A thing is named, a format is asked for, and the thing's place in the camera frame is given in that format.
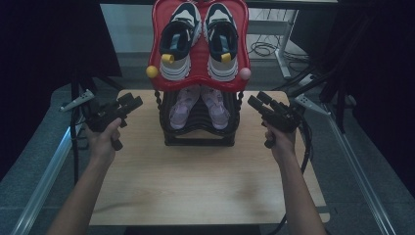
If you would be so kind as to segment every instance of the person's right hand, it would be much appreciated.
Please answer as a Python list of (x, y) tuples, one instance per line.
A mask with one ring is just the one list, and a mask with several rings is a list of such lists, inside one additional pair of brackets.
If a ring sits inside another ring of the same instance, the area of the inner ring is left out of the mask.
[(275, 144), (271, 148), (275, 161), (279, 164), (284, 158), (295, 158), (296, 131), (285, 133), (266, 122), (266, 120), (263, 123), (267, 128), (265, 132), (266, 139), (272, 140), (272, 134), (275, 136)]
[(91, 157), (89, 163), (99, 167), (110, 167), (115, 157), (115, 150), (111, 140), (119, 138), (118, 128), (121, 125), (121, 118), (111, 122), (104, 132), (93, 132), (86, 125), (86, 136), (89, 142)]

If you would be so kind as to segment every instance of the red tray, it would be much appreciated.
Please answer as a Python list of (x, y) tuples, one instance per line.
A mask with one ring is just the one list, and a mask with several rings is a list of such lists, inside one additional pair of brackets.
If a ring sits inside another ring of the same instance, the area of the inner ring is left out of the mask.
[[(161, 39), (161, 32), (168, 24), (171, 14), (184, 0), (158, 0), (153, 6), (153, 28), (154, 41), (153, 49), (150, 56), (148, 66), (160, 68), (161, 55), (159, 53), (159, 43)], [(238, 42), (238, 70), (242, 68), (251, 69), (250, 59), (248, 57), (246, 46), (246, 35), (248, 28), (249, 12), (248, 7), (242, 0), (211, 0), (204, 2), (203, 0), (196, 2), (196, 6), (202, 17), (202, 22), (205, 20), (205, 15), (208, 8), (213, 3), (223, 3), (231, 12), (232, 17), (237, 25), (239, 42)], [(174, 91), (187, 87), (193, 84), (204, 84), (212, 88), (226, 91), (238, 92), (243, 91), (248, 83), (248, 80), (242, 79), (239, 73), (235, 79), (231, 81), (217, 81), (208, 75), (208, 43), (206, 42), (203, 32), (198, 42), (190, 50), (191, 69), (189, 75), (179, 81), (170, 81), (165, 79), (159, 73), (156, 77), (150, 78), (155, 89), (160, 91)]]

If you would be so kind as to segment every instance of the white sneaker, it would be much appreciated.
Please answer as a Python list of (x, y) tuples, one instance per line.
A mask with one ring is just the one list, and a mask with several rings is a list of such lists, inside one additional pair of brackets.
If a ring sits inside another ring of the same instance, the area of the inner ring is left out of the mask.
[(221, 3), (212, 4), (207, 10), (204, 36), (210, 56), (207, 72), (218, 81), (230, 81), (238, 72), (238, 31), (229, 10)]
[(223, 106), (222, 92), (207, 86), (202, 86), (202, 99), (208, 108), (211, 123), (216, 129), (223, 129), (228, 125), (229, 112)]
[(173, 129), (181, 129), (186, 124), (190, 111), (199, 100), (201, 86), (191, 85), (180, 90), (177, 95), (177, 102), (170, 109), (170, 125)]
[(167, 80), (180, 80), (190, 71), (190, 48), (202, 31), (201, 14), (195, 4), (184, 2), (172, 14), (161, 33), (161, 75)]

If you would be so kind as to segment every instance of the black sneaker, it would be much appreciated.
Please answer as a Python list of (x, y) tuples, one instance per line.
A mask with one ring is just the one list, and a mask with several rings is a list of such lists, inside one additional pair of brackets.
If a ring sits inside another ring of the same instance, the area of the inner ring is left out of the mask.
[(207, 10), (204, 35), (210, 57), (207, 72), (211, 78), (230, 81), (238, 72), (238, 32), (235, 21), (225, 5), (212, 4)]
[(202, 31), (201, 14), (193, 3), (180, 4), (161, 33), (161, 75), (180, 80), (190, 71), (190, 48)]

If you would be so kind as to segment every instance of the pink ball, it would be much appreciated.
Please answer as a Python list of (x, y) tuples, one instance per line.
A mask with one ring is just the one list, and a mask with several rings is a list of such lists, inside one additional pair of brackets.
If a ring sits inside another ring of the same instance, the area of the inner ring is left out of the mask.
[(251, 78), (251, 70), (248, 68), (242, 68), (239, 71), (239, 76), (243, 79), (243, 80), (248, 80)]

